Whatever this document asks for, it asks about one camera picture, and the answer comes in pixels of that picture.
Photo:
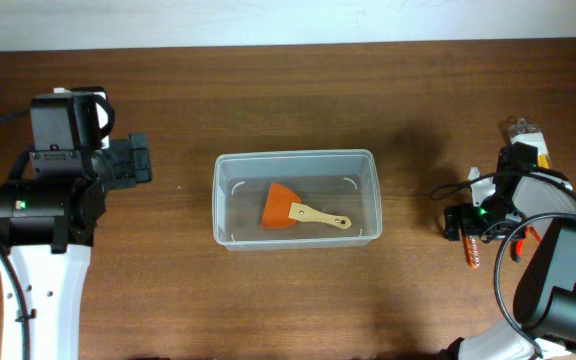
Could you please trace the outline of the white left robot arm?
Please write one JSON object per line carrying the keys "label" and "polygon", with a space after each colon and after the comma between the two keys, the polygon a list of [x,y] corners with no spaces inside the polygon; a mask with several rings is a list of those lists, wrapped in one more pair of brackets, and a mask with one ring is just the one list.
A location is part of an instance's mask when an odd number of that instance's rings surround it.
{"label": "white left robot arm", "polygon": [[34,142],[0,186],[0,355],[75,359],[95,228],[110,191],[152,181],[148,140],[110,139],[102,87],[55,89],[28,113]]}

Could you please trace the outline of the orange scraper with wooden handle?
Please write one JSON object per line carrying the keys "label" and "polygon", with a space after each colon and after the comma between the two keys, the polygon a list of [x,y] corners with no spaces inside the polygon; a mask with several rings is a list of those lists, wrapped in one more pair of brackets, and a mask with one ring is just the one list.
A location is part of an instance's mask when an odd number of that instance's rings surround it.
{"label": "orange scraper with wooden handle", "polygon": [[273,182],[269,186],[261,218],[264,229],[284,229],[303,223],[320,223],[338,229],[348,229],[352,221],[347,216],[332,215],[318,211],[302,203],[290,188]]}

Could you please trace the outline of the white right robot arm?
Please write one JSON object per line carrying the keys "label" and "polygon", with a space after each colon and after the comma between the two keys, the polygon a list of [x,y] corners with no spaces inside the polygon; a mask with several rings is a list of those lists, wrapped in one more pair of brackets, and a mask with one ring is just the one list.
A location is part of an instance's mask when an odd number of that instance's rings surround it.
{"label": "white right robot arm", "polygon": [[[550,169],[537,147],[517,142],[499,152],[495,172],[472,169],[461,183],[434,189],[434,200],[469,189],[472,200],[444,211],[445,236],[462,240],[472,265],[478,241],[500,243],[493,291],[503,316],[480,335],[459,338],[441,351],[444,359],[552,359],[576,354],[576,193],[562,173]],[[501,291],[506,252],[521,257],[528,235],[539,242],[511,306]]]}

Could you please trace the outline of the clear plastic container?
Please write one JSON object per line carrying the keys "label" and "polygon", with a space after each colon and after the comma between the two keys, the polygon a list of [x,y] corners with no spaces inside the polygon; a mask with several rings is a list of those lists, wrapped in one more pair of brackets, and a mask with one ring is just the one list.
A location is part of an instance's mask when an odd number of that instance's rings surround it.
{"label": "clear plastic container", "polygon": [[[290,188],[318,211],[347,216],[342,230],[298,222],[264,229],[261,218],[269,186]],[[217,158],[212,190],[215,241],[230,251],[363,246],[382,235],[379,179],[365,149],[224,154]]]}

